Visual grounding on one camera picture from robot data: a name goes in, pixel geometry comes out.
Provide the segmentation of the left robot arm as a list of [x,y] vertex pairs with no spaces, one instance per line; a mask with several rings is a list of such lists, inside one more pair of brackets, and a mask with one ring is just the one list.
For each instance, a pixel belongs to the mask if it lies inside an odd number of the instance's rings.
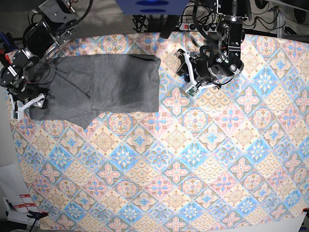
[[[204,25],[197,18],[197,10],[202,4],[222,17],[215,26],[216,37],[211,37],[204,30]],[[193,80],[198,83],[214,83],[221,77],[231,77],[241,72],[241,43],[245,32],[242,22],[251,20],[251,4],[248,0],[196,0],[193,6],[193,23],[198,32],[206,39],[206,45],[199,48],[199,54],[189,56],[185,62],[185,52],[178,50],[181,61],[176,71],[189,82],[189,66],[192,66]]]

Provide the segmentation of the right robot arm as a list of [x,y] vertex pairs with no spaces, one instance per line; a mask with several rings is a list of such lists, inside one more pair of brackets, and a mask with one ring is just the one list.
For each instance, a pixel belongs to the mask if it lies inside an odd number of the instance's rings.
[[9,92],[13,111],[18,110],[18,102],[28,108],[36,105],[43,108],[47,103],[47,89],[42,88],[42,80],[35,81],[28,72],[40,60],[47,58],[54,50],[65,43],[76,26],[85,19],[93,6],[90,1],[85,13],[78,17],[68,0],[2,0],[0,11],[32,11],[40,15],[37,23],[31,23],[25,30],[13,60],[0,57],[3,68],[0,72],[0,85]]

